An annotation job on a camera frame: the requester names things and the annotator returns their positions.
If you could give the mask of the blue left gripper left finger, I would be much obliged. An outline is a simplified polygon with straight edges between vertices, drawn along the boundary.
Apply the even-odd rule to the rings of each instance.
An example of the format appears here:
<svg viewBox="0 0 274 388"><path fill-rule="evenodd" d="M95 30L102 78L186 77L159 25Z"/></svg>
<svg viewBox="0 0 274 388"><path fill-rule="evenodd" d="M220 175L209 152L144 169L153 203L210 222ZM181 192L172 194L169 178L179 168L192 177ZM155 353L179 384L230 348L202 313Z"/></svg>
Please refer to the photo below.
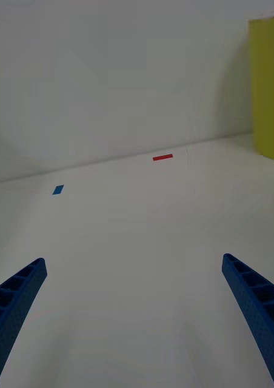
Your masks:
<svg viewBox="0 0 274 388"><path fill-rule="evenodd" d="M38 258L0 285L0 376L46 277L45 260Z"/></svg>

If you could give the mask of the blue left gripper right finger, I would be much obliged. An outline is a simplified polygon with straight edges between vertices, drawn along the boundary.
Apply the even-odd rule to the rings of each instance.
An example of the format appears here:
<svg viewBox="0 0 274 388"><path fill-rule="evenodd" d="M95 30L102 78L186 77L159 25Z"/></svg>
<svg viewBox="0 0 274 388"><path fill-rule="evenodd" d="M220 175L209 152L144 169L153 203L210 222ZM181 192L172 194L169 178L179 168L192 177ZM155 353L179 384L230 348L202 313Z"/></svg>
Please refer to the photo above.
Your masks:
<svg viewBox="0 0 274 388"><path fill-rule="evenodd" d="M229 253L222 273L274 382L274 284Z"/></svg>

